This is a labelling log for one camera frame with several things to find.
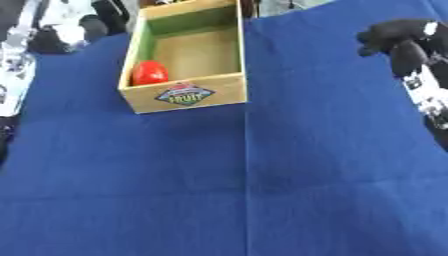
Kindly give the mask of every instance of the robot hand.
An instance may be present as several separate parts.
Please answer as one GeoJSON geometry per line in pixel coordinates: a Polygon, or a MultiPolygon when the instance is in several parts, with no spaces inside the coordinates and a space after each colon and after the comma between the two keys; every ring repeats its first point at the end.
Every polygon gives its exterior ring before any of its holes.
{"type": "Polygon", "coordinates": [[[387,54],[392,72],[448,150],[448,27],[432,20],[393,20],[358,34],[361,56],[387,54]]]}

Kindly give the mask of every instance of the red apple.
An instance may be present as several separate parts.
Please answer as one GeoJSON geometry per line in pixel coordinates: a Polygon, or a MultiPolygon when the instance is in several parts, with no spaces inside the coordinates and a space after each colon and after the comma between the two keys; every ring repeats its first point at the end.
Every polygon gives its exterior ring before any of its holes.
{"type": "Polygon", "coordinates": [[[133,85],[168,82],[168,71],[157,61],[147,60],[138,63],[132,72],[133,85]]]}

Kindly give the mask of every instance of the wooden crate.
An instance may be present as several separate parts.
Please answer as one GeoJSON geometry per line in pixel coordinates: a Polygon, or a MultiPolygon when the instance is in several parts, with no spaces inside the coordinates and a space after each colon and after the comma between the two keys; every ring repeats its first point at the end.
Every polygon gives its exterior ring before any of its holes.
{"type": "Polygon", "coordinates": [[[136,113],[247,101],[239,0],[189,0],[140,10],[119,91],[136,113]],[[131,85],[139,61],[156,60],[170,82],[131,85]]]}

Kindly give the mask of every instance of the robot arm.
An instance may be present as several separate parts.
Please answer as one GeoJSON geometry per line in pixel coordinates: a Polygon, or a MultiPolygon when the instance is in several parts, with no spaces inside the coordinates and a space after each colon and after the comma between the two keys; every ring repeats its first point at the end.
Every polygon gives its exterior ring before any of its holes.
{"type": "Polygon", "coordinates": [[[448,151],[448,27],[432,20],[395,20],[358,34],[359,54],[387,54],[436,141],[448,151]]]}

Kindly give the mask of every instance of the blue cloth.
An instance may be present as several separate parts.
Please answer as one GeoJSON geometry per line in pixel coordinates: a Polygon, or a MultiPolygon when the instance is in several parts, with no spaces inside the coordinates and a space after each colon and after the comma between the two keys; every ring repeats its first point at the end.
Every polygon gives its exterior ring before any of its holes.
{"type": "Polygon", "coordinates": [[[246,23],[250,103],[135,115],[127,36],[39,57],[0,173],[5,256],[445,256],[448,155],[354,40],[444,0],[246,23]]]}

